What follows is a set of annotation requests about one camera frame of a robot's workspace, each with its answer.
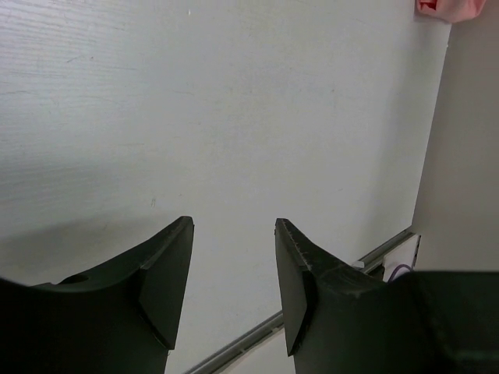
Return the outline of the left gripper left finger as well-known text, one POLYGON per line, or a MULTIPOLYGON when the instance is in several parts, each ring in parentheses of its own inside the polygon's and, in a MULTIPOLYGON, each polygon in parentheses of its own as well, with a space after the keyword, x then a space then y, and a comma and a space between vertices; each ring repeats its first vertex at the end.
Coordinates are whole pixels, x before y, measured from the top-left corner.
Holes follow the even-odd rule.
POLYGON ((175 347, 194 223, 58 284, 1 282, 4 373, 162 373, 175 347))

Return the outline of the pink t shirt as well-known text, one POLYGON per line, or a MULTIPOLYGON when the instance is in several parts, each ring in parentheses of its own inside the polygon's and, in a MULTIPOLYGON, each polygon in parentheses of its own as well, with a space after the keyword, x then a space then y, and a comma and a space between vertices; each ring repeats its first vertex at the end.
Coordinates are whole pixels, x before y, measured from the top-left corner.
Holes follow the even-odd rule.
POLYGON ((415 5, 422 15, 447 23, 459 23, 476 18, 486 2, 486 0, 415 0, 415 5))

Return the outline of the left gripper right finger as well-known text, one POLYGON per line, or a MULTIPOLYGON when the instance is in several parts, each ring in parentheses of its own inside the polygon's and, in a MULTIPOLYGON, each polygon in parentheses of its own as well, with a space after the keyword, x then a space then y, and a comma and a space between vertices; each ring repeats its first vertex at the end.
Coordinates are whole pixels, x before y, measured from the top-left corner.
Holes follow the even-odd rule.
POLYGON ((498 275, 371 277, 275 224, 288 355, 298 373, 495 373, 498 275))

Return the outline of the aluminium rail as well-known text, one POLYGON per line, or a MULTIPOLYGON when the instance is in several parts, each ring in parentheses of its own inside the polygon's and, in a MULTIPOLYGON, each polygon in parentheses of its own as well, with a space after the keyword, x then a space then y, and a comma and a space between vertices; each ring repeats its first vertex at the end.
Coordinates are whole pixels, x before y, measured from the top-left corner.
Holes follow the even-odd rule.
MULTIPOLYGON (((384 244, 358 260, 354 267, 362 273, 372 275, 375 269, 382 264, 383 258, 397 247, 415 237, 409 229, 398 233, 384 244)), ((211 356, 187 370, 187 374, 212 374, 221 373, 237 359, 248 354, 254 348, 258 348, 268 339, 279 333, 284 328, 283 312, 276 312, 262 323, 247 331, 231 343, 225 345, 211 356)))

